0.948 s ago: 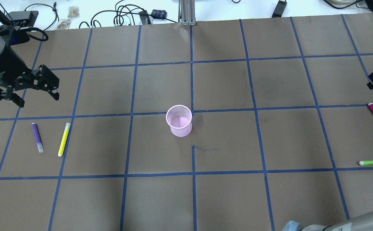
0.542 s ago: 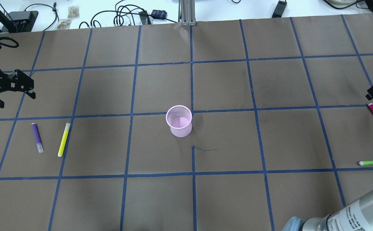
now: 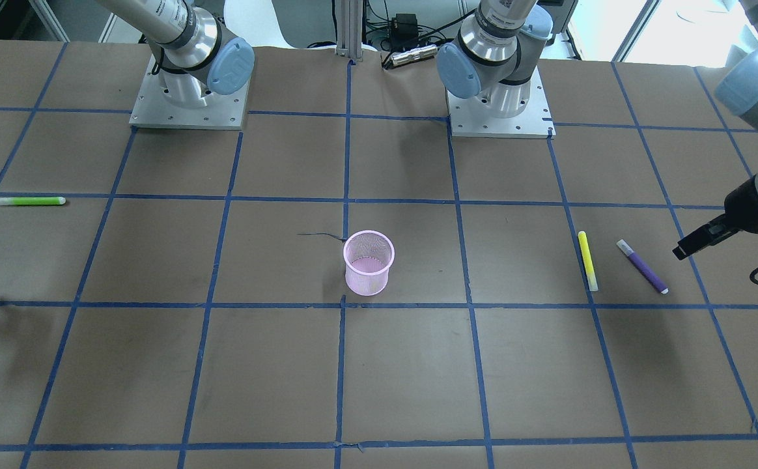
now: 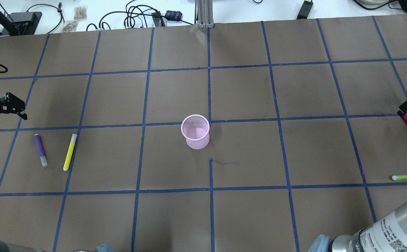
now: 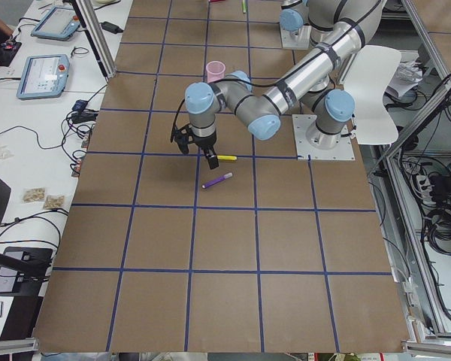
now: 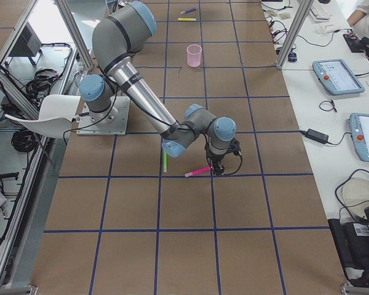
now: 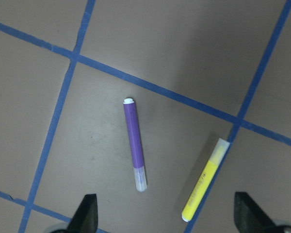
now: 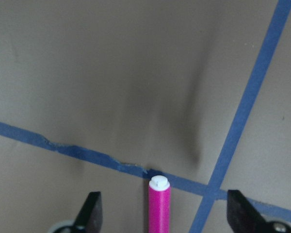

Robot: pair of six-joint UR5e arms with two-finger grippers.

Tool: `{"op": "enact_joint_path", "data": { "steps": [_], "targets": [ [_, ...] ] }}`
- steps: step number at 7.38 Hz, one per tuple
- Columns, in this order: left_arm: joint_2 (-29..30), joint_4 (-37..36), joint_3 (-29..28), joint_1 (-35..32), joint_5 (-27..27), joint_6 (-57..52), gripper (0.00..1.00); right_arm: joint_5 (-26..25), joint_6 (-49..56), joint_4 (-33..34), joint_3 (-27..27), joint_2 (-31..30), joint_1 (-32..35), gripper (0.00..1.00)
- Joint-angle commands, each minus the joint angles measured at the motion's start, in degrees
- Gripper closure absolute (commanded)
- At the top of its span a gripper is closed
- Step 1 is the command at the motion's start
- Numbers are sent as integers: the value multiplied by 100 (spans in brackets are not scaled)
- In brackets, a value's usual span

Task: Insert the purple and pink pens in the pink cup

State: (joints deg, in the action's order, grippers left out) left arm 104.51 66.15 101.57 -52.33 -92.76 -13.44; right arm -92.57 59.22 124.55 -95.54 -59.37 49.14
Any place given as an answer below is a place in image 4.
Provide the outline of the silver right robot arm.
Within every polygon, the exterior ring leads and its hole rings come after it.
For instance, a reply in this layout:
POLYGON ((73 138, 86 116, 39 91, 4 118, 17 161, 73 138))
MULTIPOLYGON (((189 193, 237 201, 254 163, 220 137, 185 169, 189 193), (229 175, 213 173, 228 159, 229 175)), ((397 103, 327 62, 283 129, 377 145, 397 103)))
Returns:
MULTIPOLYGON (((407 124, 407 101, 398 116, 407 124)), ((407 202, 353 236, 318 236, 309 252, 407 252, 407 202)))

